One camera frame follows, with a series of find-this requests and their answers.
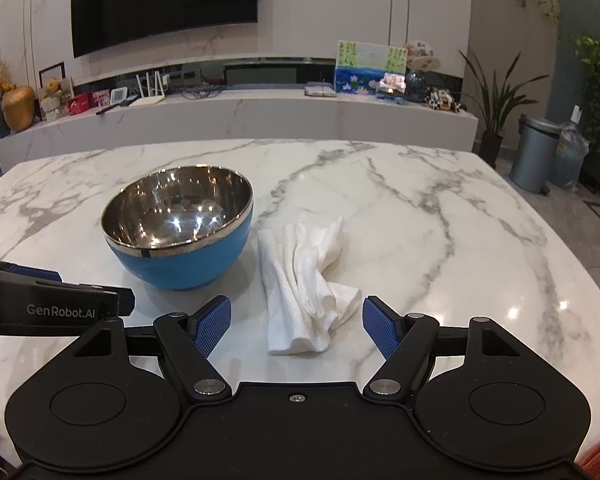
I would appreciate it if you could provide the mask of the white cloth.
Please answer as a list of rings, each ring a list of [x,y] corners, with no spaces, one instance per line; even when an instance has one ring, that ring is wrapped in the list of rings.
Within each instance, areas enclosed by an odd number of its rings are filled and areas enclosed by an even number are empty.
[[[325,272],[344,245],[344,220],[317,226],[304,219],[258,232],[262,284],[268,308],[268,353],[322,353],[332,332],[362,304],[355,287],[331,282]]]

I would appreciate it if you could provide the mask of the blue steel bowl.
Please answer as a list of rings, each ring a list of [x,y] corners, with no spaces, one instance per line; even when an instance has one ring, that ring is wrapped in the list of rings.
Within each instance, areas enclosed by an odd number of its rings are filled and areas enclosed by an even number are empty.
[[[122,266],[158,289],[206,286],[246,246],[253,189],[219,166],[161,169],[114,196],[100,216],[105,240]]]

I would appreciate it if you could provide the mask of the red box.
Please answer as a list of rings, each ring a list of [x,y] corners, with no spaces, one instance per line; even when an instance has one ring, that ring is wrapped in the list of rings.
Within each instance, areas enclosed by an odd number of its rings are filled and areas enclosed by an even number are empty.
[[[67,102],[70,116],[83,114],[92,108],[92,97],[90,92],[83,92],[72,96]]]

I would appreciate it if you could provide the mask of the grey trash bin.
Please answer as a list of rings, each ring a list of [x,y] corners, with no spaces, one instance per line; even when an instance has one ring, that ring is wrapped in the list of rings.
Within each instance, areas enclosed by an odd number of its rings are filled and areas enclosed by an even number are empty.
[[[510,180],[524,190],[542,194],[554,162],[562,126],[543,118],[521,115],[520,140]]]

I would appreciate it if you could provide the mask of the white wifi router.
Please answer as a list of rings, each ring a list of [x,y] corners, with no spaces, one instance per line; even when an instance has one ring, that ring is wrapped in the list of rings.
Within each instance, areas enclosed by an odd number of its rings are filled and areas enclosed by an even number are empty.
[[[132,99],[130,107],[155,105],[166,98],[162,76],[158,70],[155,70],[152,75],[148,72],[143,77],[137,75],[136,83],[140,94]]]

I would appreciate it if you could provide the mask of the black white patterned ornament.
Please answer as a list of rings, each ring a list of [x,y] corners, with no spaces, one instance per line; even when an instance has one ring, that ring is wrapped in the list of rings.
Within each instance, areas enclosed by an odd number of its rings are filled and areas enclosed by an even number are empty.
[[[453,98],[448,89],[437,87],[428,88],[425,103],[433,110],[451,113],[459,113],[463,109],[462,104]]]

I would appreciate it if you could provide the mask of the potted long-leaf plant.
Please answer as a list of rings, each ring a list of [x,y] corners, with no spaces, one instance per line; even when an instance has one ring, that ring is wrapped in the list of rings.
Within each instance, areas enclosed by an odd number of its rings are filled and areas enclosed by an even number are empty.
[[[509,64],[502,79],[498,79],[498,72],[494,70],[491,80],[488,80],[486,71],[475,52],[468,49],[467,53],[460,52],[460,55],[464,58],[466,67],[478,84],[478,96],[465,93],[466,98],[478,107],[484,123],[478,156],[494,168],[504,140],[503,131],[507,118],[516,108],[536,103],[536,99],[530,99],[528,94],[524,93],[524,88],[529,84],[547,79],[548,75],[534,76],[514,84],[512,76],[521,57],[521,53],[518,53]]]

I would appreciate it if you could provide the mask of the decorative paper fan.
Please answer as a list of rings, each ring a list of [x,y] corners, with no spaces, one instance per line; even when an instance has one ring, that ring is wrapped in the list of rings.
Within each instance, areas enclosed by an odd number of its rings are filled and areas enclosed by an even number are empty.
[[[415,40],[404,46],[406,50],[406,66],[410,70],[419,70],[420,72],[434,72],[441,63],[434,52],[425,41]]]

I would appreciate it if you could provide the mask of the small photo frame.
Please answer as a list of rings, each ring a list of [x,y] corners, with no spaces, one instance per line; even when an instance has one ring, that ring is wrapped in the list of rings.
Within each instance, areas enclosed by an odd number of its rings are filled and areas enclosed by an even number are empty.
[[[404,102],[405,90],[406,83],[404,74],[385,73],[378,82],[376,98],[401,104]]]

